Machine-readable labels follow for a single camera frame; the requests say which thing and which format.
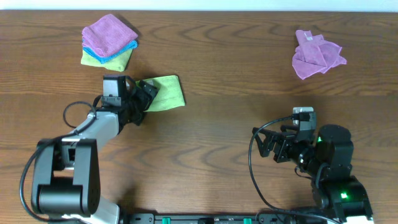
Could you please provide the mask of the green microfiber cloth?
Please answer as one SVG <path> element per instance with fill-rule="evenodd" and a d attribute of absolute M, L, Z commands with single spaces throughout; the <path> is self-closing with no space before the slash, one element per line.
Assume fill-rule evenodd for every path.
<path fill-rule="evenodd" d="M 185 99 L 176 75 L 148 78 L 144 80 L 159 89 L 158 94 L 146 112 L 166 111 L 180 106 L 185 106 Z"/>

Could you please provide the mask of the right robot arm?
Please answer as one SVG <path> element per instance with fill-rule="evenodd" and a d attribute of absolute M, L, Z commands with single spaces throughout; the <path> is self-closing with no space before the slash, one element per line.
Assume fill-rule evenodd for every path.
<path fill-rule="evenodd" d="M 285 215 L 286 223 L 373 223 L 373 211 L 366 189 L 353 175 L 354 146 L 348 129 L 327 124 L 315 134 L 315 124 L 304 121 L 282 125 L 271 131 L 266 125 L 253 128 L 251 144 L 261 157 L 274 154 L 277 163 L 292 161 L 296 173 L 311 181 L 314 208 L 283 209 L 266 205 Z"/>

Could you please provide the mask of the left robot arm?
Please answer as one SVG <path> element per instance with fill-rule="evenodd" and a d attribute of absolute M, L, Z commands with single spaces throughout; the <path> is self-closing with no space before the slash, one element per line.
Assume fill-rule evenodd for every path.
<path fill-rule="evenodd" d="M 105 75 L 103 93 L 88 103 L 87 118 L 68 134 L 42 139 L 24 167 L 34 168 L 25 210 L 48 223 L 120 223 L 120 207 L 101 196 L 98 153 L 123 127 L 142 123 L 159 88 L 125 75 Z"/>

